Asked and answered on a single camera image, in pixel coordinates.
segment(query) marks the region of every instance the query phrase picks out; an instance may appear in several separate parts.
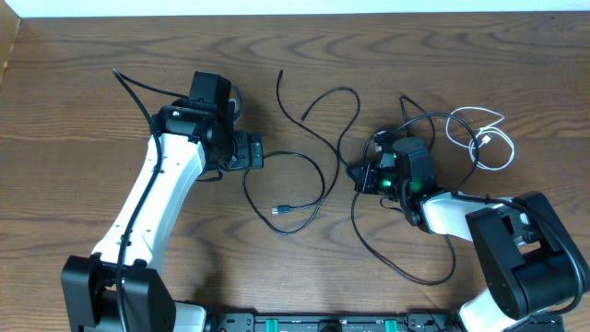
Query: green connector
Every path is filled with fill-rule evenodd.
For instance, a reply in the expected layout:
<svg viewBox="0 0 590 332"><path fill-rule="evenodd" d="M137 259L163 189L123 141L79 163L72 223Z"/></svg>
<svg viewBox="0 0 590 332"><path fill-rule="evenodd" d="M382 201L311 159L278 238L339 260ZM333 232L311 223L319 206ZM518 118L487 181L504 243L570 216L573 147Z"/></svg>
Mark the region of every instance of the green connector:
<svg viewBox="0 0 590 332"><path fill-rule="evenodd" d="M397 321L396 320L386 320L385 321L385 332L397 332Z"/></svg>
<svg viewBox="0 0 590 332"><path fill-rule="evenodd" d="M278 320L277 319L266 319L266 332L278 332Z"/></svg>

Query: white robotic arm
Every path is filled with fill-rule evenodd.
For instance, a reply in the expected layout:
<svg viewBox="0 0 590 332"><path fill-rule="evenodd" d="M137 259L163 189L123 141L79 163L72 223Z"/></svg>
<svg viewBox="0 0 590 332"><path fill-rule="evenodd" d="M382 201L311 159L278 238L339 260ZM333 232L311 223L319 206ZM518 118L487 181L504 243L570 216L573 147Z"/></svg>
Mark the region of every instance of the white robotic arm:
<svg viewBox="0 0 590 332"><path fill-rule="evenodd" d="M131 266L136 260L143 260L146 267L154 268L161 274L162 259L178 213L188 190L205 169L205 152L201 142L190 142L187 136L162 134L159 140L163 153L161 171L137 216L124 264ZM117 263L121 234L148 184L156 160L152 137L147 144L144 165L123 209L92 250L94 255L100 254L100 261Z"/></svg>
<svg viewBox="0 0 590 332"><path fill-rule="evenodd" d="M466 215L487 206L483 203L458 200L453 198L450 192L446 192L427 200L422 207L424 220L433 233L453 235L473 242ZM502 204L498 204L492 208L502 207ZM525 214L521 216L523 223L527 225L528 217ZM525 243L522 238L516 241L519 245ZM502 312L488 288L478 297L461 306L459 316L468 332L500 332L517 323Z"/></svg>

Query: white cable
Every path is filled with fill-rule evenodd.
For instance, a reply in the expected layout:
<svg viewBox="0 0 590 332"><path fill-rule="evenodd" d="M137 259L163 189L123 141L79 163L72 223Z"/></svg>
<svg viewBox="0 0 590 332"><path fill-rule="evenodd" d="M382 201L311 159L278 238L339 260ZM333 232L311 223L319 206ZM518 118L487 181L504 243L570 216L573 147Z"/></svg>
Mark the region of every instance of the white cable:
<svg viewBox="0 0 590 332"><path fill-rule="evenodd" d="M491 141L491 138L493 135L497 135L499 137L501 137L506 144L508 144L508 146L510 147L510 157L508 158L508 160L506 161L506 163L504 163L502 166L500 167L488 167L486 165L484 165L481 161L478 161L478 167L482 170L487 170L487 171L499 171L499 170L503 170L506 167L508 167L508 165L513 162L514 159L514 143L513 141L508 137L508 135L506 135L502 130L498 129L497 127L495 127L494 125L499 124L500 122L502 122L502 120L504 120L504 115L494 112L492 110L488 110L486 108L483 107L474 107L474 106L465 106L465 107L460 107L454 111L451 112L451 114L455 114L459 111L482 111L482 112L487 112L487 113L492 113L494 115L498 115L500 116L500 120L497 120L491 124L488 124L486 126L483 126L481 128L479 128L478 133L476 134L476 141L474 142L473 138L471 140L469 140L469 144L465 145L462 143L457 142L456 140L454 140L451 137L451 134L449 134L449 123L451 121L451 118L448 118L446 120L446 127L445 127L445 133L446 136L449 137L449 139L451 140L451 142L455 143L456 145L458 145L459 147L462 148L467 148L469 150L469 156L471 157L471 161L475 161L475 156L473 155L473 150L475 149L475 145L477 144L477 139L480 136L483 136L481 138L481 144L478 146L479 148L483 147L484 145L488 144Z"/></svg>

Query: wood grain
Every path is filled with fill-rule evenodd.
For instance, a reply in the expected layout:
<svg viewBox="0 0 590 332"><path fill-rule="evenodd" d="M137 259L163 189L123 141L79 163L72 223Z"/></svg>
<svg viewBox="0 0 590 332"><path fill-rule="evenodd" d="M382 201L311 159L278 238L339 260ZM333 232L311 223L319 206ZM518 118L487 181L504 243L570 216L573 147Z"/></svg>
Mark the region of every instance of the wood grain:
<svg viewBox="0 0 590 332"><path fill-rule="evenodd" d="M12 48L17 38L18 25L20 18L12 9L4 2L0 1L0 84L4 72L8 67L8 57L12 52Z"/></svg>
<svg viewBox="0 0 590 332"><path fill-rule="evenodd" d="M590 258L590 17L585 13L302 17L30 19L22 23L0 89L0 329L65 330L60 285L69 255L88 255L123 205L145 155L148 129L111 74L187 92L195 70L237 84L240 127L259 131L265 150L313 157L327 178L335 160L277 107L275 84L294 117L325 90L351 86L361 115L343 141L358 160L364 139L399 125L397 97L429 111L481 105L506 115L516 158L502 172L477 171L473 194L544 192L586 259ZM138 91L152 112L170 99ZM346 93L322 101L306 120L327 139L354 112ZM485 118L466 114L474 127ZM444 122L436 123L439 136ZM428 132L426 124L416 126ZM461 137L460 130L455 133ZM482 150L502 163L506 149ZM442 183L469 168L466 152L437 140ZM400 312L458 308L485 286L470 243L457 247L455 276L420 287L374 259L349 221L352 183L341 177L317 220L290 237L272 233L245 200L242 175L193 187L173 231L163 278L175 299L253 307L260 312ZM289 157L251 172L249 190L268 212L320 190L313 168ZM276 220L282 227L308 212ZM402 268L424 279L448 272L443 238L411 228L364 196L361 231ZM588 299L566 317L585 331Z"/></svg>

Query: robotic arm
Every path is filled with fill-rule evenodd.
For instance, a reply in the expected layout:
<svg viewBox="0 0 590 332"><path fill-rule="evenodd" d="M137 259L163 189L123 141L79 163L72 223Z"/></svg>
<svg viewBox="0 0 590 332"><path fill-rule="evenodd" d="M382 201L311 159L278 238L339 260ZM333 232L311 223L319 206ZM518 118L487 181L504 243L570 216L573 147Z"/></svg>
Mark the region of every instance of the robotic arm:
<svg viewBox="0 0 590 332"><path fill-rule="evenodd" d="M515 322L575 294L575 271L554 234L503 204L460 199L440 188L424 142L383 132L375 142L381 160L352 167L355 190L400 201L408 222L428 233L449 234L474 243L488 288L462 306L458 315L408 313L405 316L270 316L213 313L176 302L164 286L162 259L189 189L204 172L263 167L262 137L234 131L241 112L230 99L231 83L216 74L196 72L190 95L152 117L156 133L144 166L116 221L90 257L70 256L62 286L71 330L121 331L117 291L124 291L131 331L278 332L278 331L446 331L499 332ZM122 290L114 290L121 234L154 172L161 144L160 173L147 195L127 243ZM588 265L547 199L533 193L513 199L548 220L565 248L580 262L584 291ZM521 255L517 245L540 242ZM525 331L544 329L530 326Z"/></svg>
<svg viewBox="0 0 590 332"><path fill-rule="evenodd" d="M399 201L407 221L422 231L475 245L488 288L459 311L467 331L503 331L574 297L578 282L583 292L589 290L588 265L545 196L529 193L491 204L490 198L452 193L437 185L421 138L382 131L374 139L381 158L349 170L361 179L355 190ZM536 214L531 218L519 206ZM540 247L521 254L518 246L526 243ZM578 265L580 281L566 252Z"/></svg>

